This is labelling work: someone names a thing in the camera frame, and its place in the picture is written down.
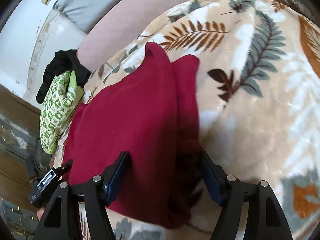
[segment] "black device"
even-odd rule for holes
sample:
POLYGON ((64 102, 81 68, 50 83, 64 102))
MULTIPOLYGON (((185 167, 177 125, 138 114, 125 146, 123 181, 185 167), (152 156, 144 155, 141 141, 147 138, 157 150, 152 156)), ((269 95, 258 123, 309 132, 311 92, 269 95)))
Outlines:
POLYGON ((29 195, 29 200, 36 208, 45 206, 52 194, 59 185, 59 179, 66 174, 72 167, 73 160, 69 160, 65 165, 59 168, 50 169, 47 174, 41 179, 39 177, 40 168, 32 156, 26 159, 27 171, 29 174, 32 192, 29 195))
MULTIPOLYGON (((116 200, 130 163, 130 153, 121 152, 115 163, 107 166, 101 175, 72 186, 63 180, 58 183, 56 180, 70 170, 71 161, 61 169, 50 170, 36 184, 41 200, 50 196, 43 188, 50 189, 47 192, 52 192, 53 188, 55 191, 47 203, 33 239, 82 240, 78 203, 84 202, 91 239, 116 240, 105 207, 116 200)), ((200 157, 199 170, 211 199, 222 207, 210 240, 236 238, 243 202, 249 202, 244 240, 292 240, 283 210, 268 182, 241 182, 235 176, 227 175, 221 166, 215 165, 206 152, 200 157)), ((318 225, 309 240, 318 239, 319 230, 318 225)), ((0 233, 2 232, 4 240, 13 239, 0 221, 0 233)))

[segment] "metal screw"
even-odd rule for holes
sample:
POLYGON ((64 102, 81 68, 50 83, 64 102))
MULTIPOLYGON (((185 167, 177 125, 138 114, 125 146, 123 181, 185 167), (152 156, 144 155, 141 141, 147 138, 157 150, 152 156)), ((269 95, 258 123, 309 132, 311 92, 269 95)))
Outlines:
POLYGON ((94 177, 92 178, 92 180, 93 180, 94 182, 98 182, 98 181, 101 180, 101 176, 100 176, 100 175, 96 175, 96 176, 94 176, 94 177))
POLYGON ((233 176, 233 175, 228 175, 228 176, 227 176, 227 180, 229 180, 229 181, 235 181, 235 180, 236 180, 236 177, 233 176))
POLYGON ((65 188, 65 187, 67 187, 68 186, 68 183, 67 182, 62 182, 62 183, 60 183, 60 188, 65 188))
POLYGON ((261 186, 263 186, 263 187, 268 187, 268 186, 269 186, 269 183, 266 182, 265 180, 260 181, 260 184, 261 184, 261 186))

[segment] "white wall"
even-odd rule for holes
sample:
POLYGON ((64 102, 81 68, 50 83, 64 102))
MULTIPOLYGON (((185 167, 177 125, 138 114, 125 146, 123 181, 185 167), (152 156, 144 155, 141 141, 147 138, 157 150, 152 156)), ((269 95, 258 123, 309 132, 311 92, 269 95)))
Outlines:
POLYGON ((0 33, 0 84, 21 98, 36 39, 55 2, 22 0, 0 33))
POLYGON ((77 49, 87 35, 55 10, 49 13, 44 26, 36 41, 28 74, 27 92, 23 96, 24 100, 39 109, 42 105, 37 103, 36 95, 42 84, 44 70, 54 58, 54 53, 77 49))

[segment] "fleece blanket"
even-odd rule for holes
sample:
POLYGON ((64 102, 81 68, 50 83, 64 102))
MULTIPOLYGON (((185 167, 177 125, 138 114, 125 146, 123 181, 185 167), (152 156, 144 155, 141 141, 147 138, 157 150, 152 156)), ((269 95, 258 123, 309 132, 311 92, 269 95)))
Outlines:
POLYGON ((201 193, 193 193, 202 151, 198 65, 193 55, 171 63, 161 46, 148 42, 137 71, 78 106, 64 151, 64 163, 73 164, 64 179, 85 183, 129 151, 131 166, 108 208, 170 229, 186 224, 201 193))
MULTIPOLYGON (((191 0, 160 15, 92 73, 84 101, 134 72, 149 41, 160 44, 171 62, 187 54, 199 58, 196 101, 204 150, 242 181, 267 180, 293 239, 306 239, 320 218, 320 29, 274 0, 191 0)), ((80 210, 90 239, 83 205, 80 210)), ((244 234, 243 213, 237 239, 244 234)), ((209 239, 219 214, 206 191, 188 224, 173 231, 108 211, 117 239, 209 239)))

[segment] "brown fern leaf print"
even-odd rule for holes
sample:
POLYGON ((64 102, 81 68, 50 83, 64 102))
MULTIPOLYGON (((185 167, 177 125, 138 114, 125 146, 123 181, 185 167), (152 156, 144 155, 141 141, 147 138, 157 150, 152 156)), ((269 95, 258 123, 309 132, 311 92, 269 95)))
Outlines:
POLYGON ((180 48, 190 49, 196 45, 195 51, 204 48, 204 51, 210 49, 212 52, 222 42, 224 35, 228 33, 223 23, 213 21, 201 24, 197 21, 196 24, 193 24, 190 20, 188 23, 189 28, 181 23, 181 28, 174 26, 174 31, 170 31, 169 35, 164 35, 167 41, 160 45, 165 46, 165 51, 180 48))
POLYGON ((87 219, 82 216, 82 213, 80 215, 80 225, 81 225, 83 239, 84 240, 91 240, 91 236, 90 236, 89 228, 88 228, 88 224, 87 224, 87 219))
POLYGON ((236 81, 234 83, 234 71, 231 69, 230 77, 227 76, 227 74, 219 68, 212 69, 208 72, 208 75, 218 83, 221 83, 222 85, 218 87, 219 90, 223 91, 219 97, 228 102, 231 96, 239 89, 239 81, 236 81))
POLYGON ((279 2, 272 2, 271 5, 275 8, 275 12, 280 12, 287 8, 285 4, 279 2))
POLYGON ((300 43, 314 72, 320 78, 320 33, 302 16, 300 21, 300 43))
POLYGON ((91 100, 93 99, 93 95, 94 95, 94 93, 95 93, 95 91, 97 90, 97 86, 93 89, 93 91, 91 92, 91 94, 90 94, 90 96, 89 96, 89 99, 88 99, 88 103, 90 103, 91 102, 91 100))

